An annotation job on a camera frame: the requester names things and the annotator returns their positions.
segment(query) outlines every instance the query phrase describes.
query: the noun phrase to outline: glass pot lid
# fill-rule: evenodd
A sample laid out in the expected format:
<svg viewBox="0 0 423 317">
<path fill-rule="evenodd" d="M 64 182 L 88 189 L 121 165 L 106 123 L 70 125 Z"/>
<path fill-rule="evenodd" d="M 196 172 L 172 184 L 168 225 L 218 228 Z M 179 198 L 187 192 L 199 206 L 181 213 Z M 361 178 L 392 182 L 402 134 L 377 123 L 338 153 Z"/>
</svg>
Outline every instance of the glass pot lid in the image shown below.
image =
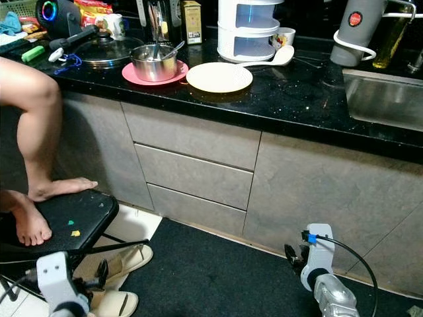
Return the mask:
<svg viewBox="0 0 423 317">
<path fill-rule="evenodd" d="M 114 40 L 109 33 L 99 32 L 95 39 L 82 43 L 75 54 L 92 67 L 114 67 L 125 63 L 131 50 L 141 45 L 143 42 L 137 38 Z"/>
</svg>

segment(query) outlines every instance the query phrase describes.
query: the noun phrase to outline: black granite countertop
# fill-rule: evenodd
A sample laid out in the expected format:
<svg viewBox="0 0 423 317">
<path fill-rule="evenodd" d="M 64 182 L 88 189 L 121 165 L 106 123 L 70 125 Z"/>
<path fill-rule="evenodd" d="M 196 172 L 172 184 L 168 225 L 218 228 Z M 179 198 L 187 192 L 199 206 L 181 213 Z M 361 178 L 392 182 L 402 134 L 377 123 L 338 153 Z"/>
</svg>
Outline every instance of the black granite countertop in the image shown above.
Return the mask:
<svg viewBox="0 0 423 317">
<path fill-rule="evenodd" d="M 49 63 L 47 54 L 29 65 L 51 75 L 63 90 L 423 164 L 423 132 L 350 117 L 342 68 L 331 63 L 329 54 L 321 49 L 327 49 L 328 43 L 313 39 L 297 43 L 295 56 L 323 67 L 317 69 L 295 59 L 285 67 L 249 67 L 252 85 L 231 94 L 202 92 L 184 81 L 143 87 L 125 80 L 122 67 L 95 70 L 80 66 L 54 75 L 61 67 Z M 209 39 L 180 50 L 178 58 L 189 67 L 224 61 L 216 48 L 217 40 Z M 17 50 L 5 57 L 17 60 L 21 53 Z"/>
</svg>

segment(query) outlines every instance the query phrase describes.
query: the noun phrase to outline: stainless steel sink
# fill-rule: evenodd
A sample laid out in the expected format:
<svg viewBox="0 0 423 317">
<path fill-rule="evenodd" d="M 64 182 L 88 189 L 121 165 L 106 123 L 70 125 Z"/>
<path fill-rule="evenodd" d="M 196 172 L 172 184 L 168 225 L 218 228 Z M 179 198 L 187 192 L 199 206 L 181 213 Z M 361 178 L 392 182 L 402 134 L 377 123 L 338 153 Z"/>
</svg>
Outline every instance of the stainless steel sink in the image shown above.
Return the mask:
<svg viewBox="0 0 423 317">
<path fill-rule="evenodd" d="M 423 131 L 423 81 L 344 69 L 350 116 Z"/>
</svg>

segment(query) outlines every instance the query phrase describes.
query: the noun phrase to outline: cardboard box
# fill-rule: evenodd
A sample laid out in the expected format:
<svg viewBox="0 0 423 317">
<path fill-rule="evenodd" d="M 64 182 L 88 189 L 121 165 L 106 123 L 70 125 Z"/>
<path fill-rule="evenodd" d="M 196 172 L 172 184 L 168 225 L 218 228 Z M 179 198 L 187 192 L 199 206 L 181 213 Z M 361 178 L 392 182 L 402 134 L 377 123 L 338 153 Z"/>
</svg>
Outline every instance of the cardboard box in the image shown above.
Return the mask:
<svg viewBox="0 0 423 317">
<path fill-rule="evenodd" d="M 202 43 L 201 33 L 201 4 L 196 1 L 182 2 L 182 17 L 186 31 L 186 43 Z"/>
</svg>

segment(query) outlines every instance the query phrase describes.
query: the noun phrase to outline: bare foot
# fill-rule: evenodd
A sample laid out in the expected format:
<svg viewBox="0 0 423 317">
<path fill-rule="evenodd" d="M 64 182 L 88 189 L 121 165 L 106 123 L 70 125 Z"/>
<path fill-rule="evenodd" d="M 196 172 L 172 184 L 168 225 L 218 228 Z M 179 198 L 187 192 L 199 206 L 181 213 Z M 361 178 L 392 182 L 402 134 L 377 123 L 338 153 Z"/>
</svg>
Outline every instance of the bare foot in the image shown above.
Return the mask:
<svg viewBox="0 0 423 317">
<path fill-rule="evenodd" d="M 47 221 L 28 196 L 7 190 L 1 192 L 2 209 L 9 210 L 16 219 L 19 242 L 25 246 L 42 244 L 52 237 Z"/>
<path fill-rule="evenodd" d="M 83 190 L 94 188 L 97 185 L 97 182 L 82 177 L 70 180 L 55 180 L 44 185 L 39 185 L 36 188 L 30 188 L 28 196 L 33 201 L 40 202 L 57 195 L 79 193 Z"/>
</svg>

